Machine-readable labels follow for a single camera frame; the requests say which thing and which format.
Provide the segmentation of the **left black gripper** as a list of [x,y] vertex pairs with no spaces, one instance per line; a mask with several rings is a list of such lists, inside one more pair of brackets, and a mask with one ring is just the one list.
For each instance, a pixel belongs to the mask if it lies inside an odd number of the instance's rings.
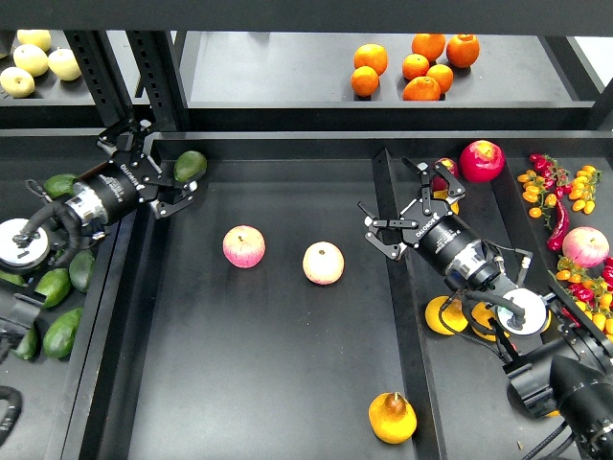
[[86,225],[94,220],[110,225],[145,203],[156,219],[165,219],[193,203],[198,172],[186,181],[163,176],[158,160],[145,152],[146,138],[163,125],[124,118],[106,128],[97,146],[107,162],[82,174],[73,184],[71,208]]

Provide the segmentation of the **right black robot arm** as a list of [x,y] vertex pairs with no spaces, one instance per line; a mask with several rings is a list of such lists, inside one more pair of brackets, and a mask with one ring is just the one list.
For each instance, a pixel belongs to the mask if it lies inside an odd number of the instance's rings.
[[444,165],[403,164],[420,181],[396,218],[367,211],[366,240],[393,261],[414,249],[462,303],[469,325],[494,337],[494,353],[523,405],[536,418],[552,411],[589,459],[612,456],[612,342],[557,283],[549,293],[524,285],[532,253],[523,251],[515,279],[503,246],[480,238],[451,209],[465,187]]

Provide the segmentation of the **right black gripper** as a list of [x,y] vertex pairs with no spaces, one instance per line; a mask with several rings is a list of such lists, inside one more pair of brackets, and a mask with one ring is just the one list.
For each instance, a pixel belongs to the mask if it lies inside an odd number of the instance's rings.
[[456,215],[465,187],[454,170],[448,162],[416,164],[407,157],[401,161],[420,178],[420,194],[395,219],[379,218],[359,201],[365,239],[393,261],[408,248],[415,249],[452,289],[485,289],[500,269],[487,259],[484,242]]

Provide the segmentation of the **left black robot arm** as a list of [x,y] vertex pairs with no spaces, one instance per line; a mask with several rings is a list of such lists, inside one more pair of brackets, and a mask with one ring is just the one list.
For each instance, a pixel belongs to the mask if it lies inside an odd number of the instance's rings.
[[1,268],[23,278],[1,284],[1,353],[16,353],[35,331],[47,297],[38,283],[67,268],[106,235],[107,264],[93,280],[85,310],[58,319],[42,350],[75,355],[72,399],[61,409],[54,459],[99,459],[111,416],[119,411],[118,381],[126,357],[144,361],[139,334],[150,327],[160,280],[168,218],[189,206],[205,185],[207,161],[196,151],[160,160],[146,144],[151,128],[126,122],[107,130],[99,146],[107,160],[82,174],[70,194],[47,198],[31,218],[1,225]]

